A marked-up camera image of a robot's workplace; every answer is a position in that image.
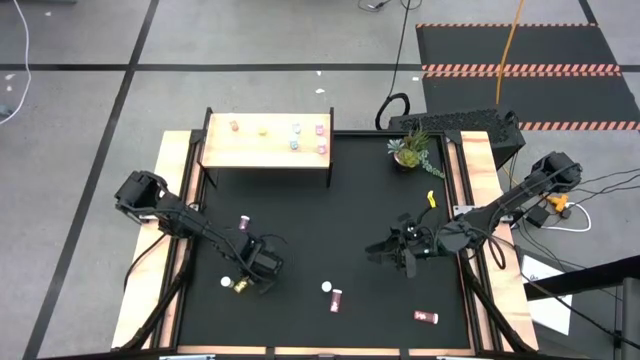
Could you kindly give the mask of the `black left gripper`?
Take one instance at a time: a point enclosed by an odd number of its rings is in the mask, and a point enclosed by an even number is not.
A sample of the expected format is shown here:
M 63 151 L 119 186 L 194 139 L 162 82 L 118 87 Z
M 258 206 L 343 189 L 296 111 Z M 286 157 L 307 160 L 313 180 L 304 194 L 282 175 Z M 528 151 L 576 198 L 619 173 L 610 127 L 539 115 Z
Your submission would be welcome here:
M 250 284 L 265 281 L 259 290 L 260 295 L 266 294 L 274 285 L 284 260 L 275 253 L 265 240 L 248 234 L 240 250 L 241 273 L 249 277 Z

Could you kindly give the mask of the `white sheet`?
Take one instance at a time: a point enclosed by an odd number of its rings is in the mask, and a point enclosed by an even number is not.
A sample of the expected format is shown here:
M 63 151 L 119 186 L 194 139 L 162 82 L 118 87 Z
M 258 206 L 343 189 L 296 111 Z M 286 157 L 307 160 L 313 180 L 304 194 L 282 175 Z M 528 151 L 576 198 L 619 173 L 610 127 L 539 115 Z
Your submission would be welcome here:
M 521 261 L 521 278 L 524 284 L 562 275 L 563 272 L 531 256 L 524 255 Z M 532 320 L 550 330 L 569 335 L 571 310 L 554 298 L 528 301 Z

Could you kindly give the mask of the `black metal beam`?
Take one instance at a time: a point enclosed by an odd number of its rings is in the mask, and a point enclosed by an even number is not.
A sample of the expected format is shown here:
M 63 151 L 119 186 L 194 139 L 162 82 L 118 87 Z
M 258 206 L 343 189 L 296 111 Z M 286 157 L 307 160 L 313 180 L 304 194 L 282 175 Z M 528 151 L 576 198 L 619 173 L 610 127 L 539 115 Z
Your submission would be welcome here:
M 524 289 L 528 300 L 538 300 L 614 287 L 621 285 L 626 278 L 640 280 L 640 255 L 531 281 L 524 285 Z

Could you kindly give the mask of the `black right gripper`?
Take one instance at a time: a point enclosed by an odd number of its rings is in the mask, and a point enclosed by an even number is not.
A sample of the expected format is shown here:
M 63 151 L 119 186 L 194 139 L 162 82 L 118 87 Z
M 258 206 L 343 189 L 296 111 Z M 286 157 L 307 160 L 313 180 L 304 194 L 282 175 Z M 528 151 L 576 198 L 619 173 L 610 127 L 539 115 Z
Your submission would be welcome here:
M 413 256 L 415 259 L 427 259 L 430 257 L 445 255 L 445 250 L 440 245 L 434 230 L 417 223 L 423 233 L 423 236 L 420 239 L 407 241 L 402 235 L 402 224 L 399 228 L 394 228 L 392 230 L 393 234 L 391 234 L 386 240 L 365 248 L 366 251 L 396 250 L 399 255 L 394 252 L 373 253 L 367 255 L 367 259 L 369 261 L 379 265 L 390 265 L 395 268 L 402 268 L 403 260 L 405 260 L 409 255 Z

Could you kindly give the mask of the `black striped floor mat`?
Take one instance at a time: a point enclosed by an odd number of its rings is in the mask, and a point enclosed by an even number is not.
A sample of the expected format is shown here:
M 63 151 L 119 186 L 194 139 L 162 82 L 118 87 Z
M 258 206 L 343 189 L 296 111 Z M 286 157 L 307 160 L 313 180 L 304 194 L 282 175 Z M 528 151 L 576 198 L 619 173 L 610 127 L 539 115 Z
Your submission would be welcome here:
M 603 32 L 586 24 L 419 24 L 430 113 L 495 106 L 525 131 L 640 131 Z

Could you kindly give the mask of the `potted succulent plant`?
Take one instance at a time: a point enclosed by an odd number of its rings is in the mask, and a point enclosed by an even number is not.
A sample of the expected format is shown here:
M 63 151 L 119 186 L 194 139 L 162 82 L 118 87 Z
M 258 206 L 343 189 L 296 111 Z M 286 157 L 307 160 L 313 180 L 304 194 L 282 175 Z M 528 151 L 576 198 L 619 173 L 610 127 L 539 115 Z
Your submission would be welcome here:
M 402 171 L 422 168 L 427 173 L 445 178 L 442 170 L 435 167 L 429 160 L 429 134 L 420 128 L 411 130 L 402 138 L 390 139 L 387 143 L 387 153 Z

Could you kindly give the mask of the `wooden shelf black frame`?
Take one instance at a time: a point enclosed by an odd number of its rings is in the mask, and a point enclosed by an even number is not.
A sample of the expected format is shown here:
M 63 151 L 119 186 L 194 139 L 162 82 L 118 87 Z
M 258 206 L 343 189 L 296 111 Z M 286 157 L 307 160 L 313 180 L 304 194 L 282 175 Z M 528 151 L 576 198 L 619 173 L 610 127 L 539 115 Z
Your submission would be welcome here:
M 235 120 L 239 130 L 233 132 Z M 299 123 L 301 133 L 292 125 Z M 322 124 L 324 134 L 318 136 L 315 126 Z M 260 136 L 258 129 L 268 134 Z M 334 109 L 326 113 L 216 113 L 205 116 L 204 145 L 199 165 L 206 170 L 221 169 L 315 169 L 326 172 L 325 184 L 331 184 L 333 172 Z M 319 154 L 317 141 L 327 139 L 327 152 Z M 290 149 L 289 141 L 297 140 L 299 149 Z

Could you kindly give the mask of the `black rig frame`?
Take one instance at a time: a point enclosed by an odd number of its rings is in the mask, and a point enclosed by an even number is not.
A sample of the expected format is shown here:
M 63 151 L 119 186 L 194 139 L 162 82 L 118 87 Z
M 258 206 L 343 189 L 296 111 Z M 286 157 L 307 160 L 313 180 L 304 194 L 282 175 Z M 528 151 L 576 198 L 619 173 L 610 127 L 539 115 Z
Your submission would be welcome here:
M 128 351 L 156 342 L 182 352 L 217 357 L 392 359 L 469 355 L 476 332 L 466 307 L 460 261 L 445 256 L 420 263 L 408 279 L 370 262 L 365 248 L 382 240 L 395 218 L 416 211 L 427 190 L 445 186 L 428 175 L 396 173 L 382 132 L 341 131 L 331 184 L 316 170 L 227 169 L 217 185 L 193 173 L 184 159 L 162 177 L 173 190 L 197 192 L 200 212 L 223 235 L 242 213 L 252 231 L 265 234 L 284 259 L 275 285 L 242 293 L 218 284 L 235 266 L 205 240 L 178 245 L 182 274 L 155 325 L 143 325 L 117 340 Z M 330 311 L 329 281 L 342 291 L 338 313 Z M 430 324 L 415 310 L 437 313 Z

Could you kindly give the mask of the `black power adapter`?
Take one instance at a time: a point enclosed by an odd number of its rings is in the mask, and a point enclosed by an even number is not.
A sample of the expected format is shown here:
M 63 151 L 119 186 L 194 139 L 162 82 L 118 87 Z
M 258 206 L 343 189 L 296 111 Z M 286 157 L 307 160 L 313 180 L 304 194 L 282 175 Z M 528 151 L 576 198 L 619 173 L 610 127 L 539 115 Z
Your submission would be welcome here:
M 544 207 L 533 206 L 527 213 L 526 221 L 537 228 L 542 228 L 549 216 L 550 213 Z

